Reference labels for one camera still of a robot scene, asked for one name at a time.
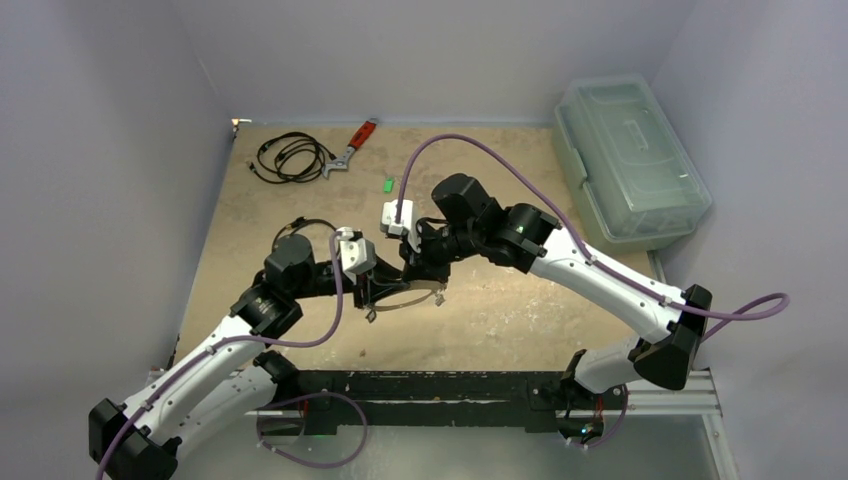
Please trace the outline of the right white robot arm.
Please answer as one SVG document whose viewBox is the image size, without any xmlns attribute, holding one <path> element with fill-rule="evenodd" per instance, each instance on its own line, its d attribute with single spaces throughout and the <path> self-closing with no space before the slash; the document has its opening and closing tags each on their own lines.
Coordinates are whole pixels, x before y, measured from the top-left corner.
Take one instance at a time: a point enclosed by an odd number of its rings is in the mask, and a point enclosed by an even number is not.
<svg viewBox="0 0 848 480">
<path fill-rule="evenodd" d="M 401 239 L 400 254 L 408 271 L 445 275 L 452 263 L 479 255 L 563 286 L 635 333 L 617 346 L 574 354 L 561 381 L 569 404 L 584 407 L 600 393 L 631 381 L 645 380 L 672 391 L 685 387 L 706 320 L 674 305 L 707 308 L 709 291 L 671 287 L 594 249 L 581 252 L 555 217 L 526 203 L 502 207 L 478 180 L 465 174 L 441 181 L 432 200 L 445 221 L 437 229 L 421 225 L 410 200 L 383 206 L 381 229 Z"/>
</svg>

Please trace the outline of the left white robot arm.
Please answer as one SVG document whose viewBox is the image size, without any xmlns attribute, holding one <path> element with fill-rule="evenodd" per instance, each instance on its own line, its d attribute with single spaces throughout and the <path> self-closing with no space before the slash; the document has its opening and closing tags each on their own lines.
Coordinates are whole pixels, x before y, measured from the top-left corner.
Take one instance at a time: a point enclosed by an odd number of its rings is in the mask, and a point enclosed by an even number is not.
<svg viewBox="0 0 848 480">
<path fill-rule="evenodd" d="M 104 399 L 89 413 L 89 453 L 98 479 L 168 479 L 182 448 L 223 422 L 265 404 L 284 409 L 297 399 L 293 368 L 278 350 L 328 342 L 340 327 L 344 297 L 373 311 L 410 289 L 402 270 L 380 258 L 361 231 L 339 228 L 330 257 L 318 262 L 310 240 L 277 238 L 253 283 L 213 331 L 161 377 L 122 402 Z M 300 300 L 332 296 L 328 329 L 312 340 L 286 334 L 303 316 Z"/>
</svg>

